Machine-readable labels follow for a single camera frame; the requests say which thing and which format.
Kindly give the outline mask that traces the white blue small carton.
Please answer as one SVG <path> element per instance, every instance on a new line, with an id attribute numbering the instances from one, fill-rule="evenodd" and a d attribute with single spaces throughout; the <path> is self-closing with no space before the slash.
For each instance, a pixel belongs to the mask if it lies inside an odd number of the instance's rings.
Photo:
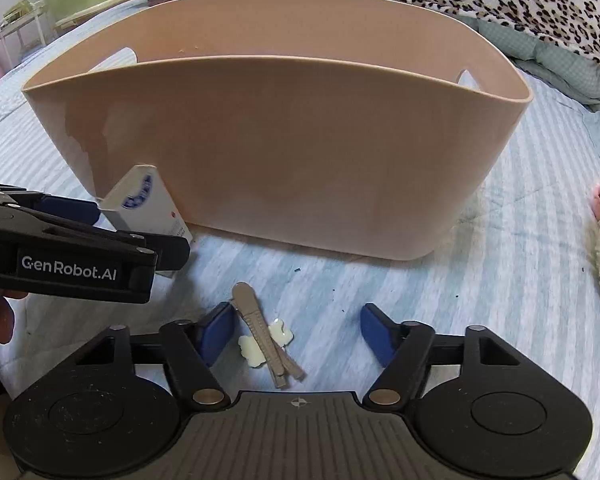
<path id="1" fill-rule="evenodd" d="M 145 240 L 149 240 L 151 235 L 175 236 L 186 240 L 186 249 L 183 243 L 176 244 L 175 249 L 156 249 L 156 252 L 160 252 L 157 266 L 159 275 L 174 278 L 185 266 L 193 243 L 192 233 L 155 166 L 132 167 L 99 201 L 99 209 L 119 231 L 140 233 Z"/>

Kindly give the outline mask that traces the beige hair clip with bow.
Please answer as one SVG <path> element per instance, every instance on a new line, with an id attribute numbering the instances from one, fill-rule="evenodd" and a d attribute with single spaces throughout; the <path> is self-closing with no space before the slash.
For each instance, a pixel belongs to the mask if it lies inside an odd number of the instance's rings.
<path id="1" fill-rule="evenodd" d="M 232 305 L 249 327 L 254 341 L 262 351 L 274 386 L 277 389 L 287 388 L 288 375 L 297 382 L 302 382 L 306 372 L 272 338 L 252 287 L 245 282 L 238 282 L 232 289 L 232 295 Z"/>

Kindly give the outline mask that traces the striped light blue bed sheet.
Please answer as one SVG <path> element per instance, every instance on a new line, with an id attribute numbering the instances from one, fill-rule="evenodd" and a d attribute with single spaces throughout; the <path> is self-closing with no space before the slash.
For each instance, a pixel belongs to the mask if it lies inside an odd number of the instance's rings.
<path id="1" fill-rule="evenodd" d="M 579 472 L 600 479 L 600 285 L 586 201 L 600 175 L 600 113 L 537 79 L 530 87 L 533 102 L 503 154 L 432 254 L 387 262 L 200 232 L 187 266 L 156 278 L 148 304 L 15 301 L 1 384 L 18 396 L 104 328 L 143 334 L 194 320 L 246 282 L 265 316 L 290 326 L 308 390 L 372 383 L 379 366 L 358 331 L 368 302 L 442 333 L 488 326 L 586 403 L 594 437 Z"/>

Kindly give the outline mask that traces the beige plastic storage basket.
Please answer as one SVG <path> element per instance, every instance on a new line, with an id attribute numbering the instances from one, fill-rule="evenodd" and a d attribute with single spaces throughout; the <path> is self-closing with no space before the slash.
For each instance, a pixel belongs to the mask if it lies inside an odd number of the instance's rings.
<path id="1" fill-rule="evenodd" d="M 434 250 L 532 101 L 470 27 L 391 0 L 173 0 L 22 91 L 96 197 L 152 165 L 197 226 L 391 260 Z"/>

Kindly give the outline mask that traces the light teal quilted duvet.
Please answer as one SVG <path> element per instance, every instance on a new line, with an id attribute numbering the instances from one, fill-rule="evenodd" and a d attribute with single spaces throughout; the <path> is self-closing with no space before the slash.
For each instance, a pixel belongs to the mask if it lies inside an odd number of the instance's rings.
<path id="1" fill-rule="evenodd" d="M 584 105 L 600 105 L 600 65 L 525 32 L 468 16 L 457 19 L 489 40 L 519 68 Z"/>

